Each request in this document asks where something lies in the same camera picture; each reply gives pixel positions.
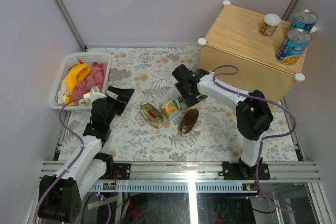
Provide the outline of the dark green small can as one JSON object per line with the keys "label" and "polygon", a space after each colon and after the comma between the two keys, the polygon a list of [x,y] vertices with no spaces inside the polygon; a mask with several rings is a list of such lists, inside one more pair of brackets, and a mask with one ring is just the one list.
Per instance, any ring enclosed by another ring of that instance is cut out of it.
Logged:
{"label": "dark green small can", "polygon": [[188,107],[188,105],[186,104],[185,100],[182,97],[174,99],[174,102],[179,110],[184,110]]}

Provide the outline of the gold oval fish tin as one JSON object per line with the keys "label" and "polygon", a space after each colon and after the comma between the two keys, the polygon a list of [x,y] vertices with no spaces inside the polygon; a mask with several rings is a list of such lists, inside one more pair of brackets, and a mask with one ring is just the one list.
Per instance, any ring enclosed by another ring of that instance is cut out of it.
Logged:
{"label": "gold oval fish tin", "polygon": [[181,136],[188,136],[195,127],[199,117],[199,110],[196,108],[189,108],[185,111],[179,126],[178,132]]}

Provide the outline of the yellow jar white lid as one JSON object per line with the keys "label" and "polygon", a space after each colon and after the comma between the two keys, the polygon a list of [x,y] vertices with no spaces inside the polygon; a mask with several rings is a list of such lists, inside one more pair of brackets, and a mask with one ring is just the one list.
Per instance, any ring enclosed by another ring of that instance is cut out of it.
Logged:
{"label": "yellow jar white lid", "polygon": [[280,23],[281,18],[277,14],[266,14],[259,33],[265,37],[271,37]]}

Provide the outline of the blue soup can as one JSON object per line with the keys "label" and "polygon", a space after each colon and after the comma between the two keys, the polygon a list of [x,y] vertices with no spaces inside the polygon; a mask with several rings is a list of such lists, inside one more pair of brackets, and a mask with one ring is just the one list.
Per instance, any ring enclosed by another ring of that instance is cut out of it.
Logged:
{"label": "blue soup can", "polygon": [[309,32],[301,28],[290,29],[276,53],[276,59],[284,65],[294,65],[311,42]]}
{"label": "blue soup can", "polygon": [[298,10],[294,13],[289,29],[299,28],[310,32],[318,21],[318,15],[308,9]]}

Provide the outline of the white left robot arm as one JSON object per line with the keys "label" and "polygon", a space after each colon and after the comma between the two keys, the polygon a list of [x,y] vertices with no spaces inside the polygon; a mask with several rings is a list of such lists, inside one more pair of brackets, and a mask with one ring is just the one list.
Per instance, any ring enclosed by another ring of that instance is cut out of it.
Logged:
{"label": "white left robot arm", "polygon": [[109,179],[115,174],[112,155],[101,152],[101,149],[110,136],[112,120],[123,113],[134,89],[109,86],[108,91],[117,97],[112,98],[92,87],[90,92],[76,99],[90,100],[90,121],[82,135],[74,134],[80,145],[71,158],[53,175],[41,179],[34,223],[38,219],[73,223],[89,189],[100,177]]}

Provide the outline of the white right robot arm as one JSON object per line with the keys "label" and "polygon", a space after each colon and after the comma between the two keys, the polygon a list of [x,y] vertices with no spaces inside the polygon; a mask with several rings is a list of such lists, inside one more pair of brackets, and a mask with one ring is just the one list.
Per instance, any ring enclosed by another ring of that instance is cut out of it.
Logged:
{"label": "white right robot arm", "polygon": [[243,178],[251,179],[258,173],[256,164],[261,137],[268,131],[273,116],[261,91],[240,90],[218,80],[220,75],[214,70],[192,71],[184,64],[172,72],[177,81],[175,86],[189,108],[210,97],[235,110],[237,129],[243,137],[240,157],[243,163],[239,166],[239,172]]}

